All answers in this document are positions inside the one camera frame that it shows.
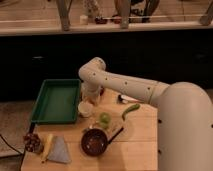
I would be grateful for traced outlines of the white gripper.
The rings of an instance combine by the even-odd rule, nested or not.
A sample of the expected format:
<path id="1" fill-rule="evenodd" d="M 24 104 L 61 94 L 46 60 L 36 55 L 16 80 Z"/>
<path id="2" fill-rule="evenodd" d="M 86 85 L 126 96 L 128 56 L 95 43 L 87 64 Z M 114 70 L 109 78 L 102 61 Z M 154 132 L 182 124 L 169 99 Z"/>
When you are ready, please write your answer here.
<path id="1" fill-rule="evenodd" d="M 97 106 L 100 102 L 100 91 L 100 86 L 91 86 L 89 83 L 83 82 L 81 86 L 82 100 Z"/>

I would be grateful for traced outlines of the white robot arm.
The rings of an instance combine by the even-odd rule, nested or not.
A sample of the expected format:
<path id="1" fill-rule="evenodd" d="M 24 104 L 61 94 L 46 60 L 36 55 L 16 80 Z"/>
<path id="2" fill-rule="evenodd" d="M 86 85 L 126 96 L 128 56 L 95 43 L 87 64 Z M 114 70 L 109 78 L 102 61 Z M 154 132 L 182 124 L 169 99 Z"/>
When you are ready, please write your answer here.
<path id="1" fill-rule="evenodd" d="M 157 109 L 158 171 L 213 171 L 213 102 L 200 86 L 110 73 L 99 57 L 78 74 L 88 97 L 104 87 Z"/>

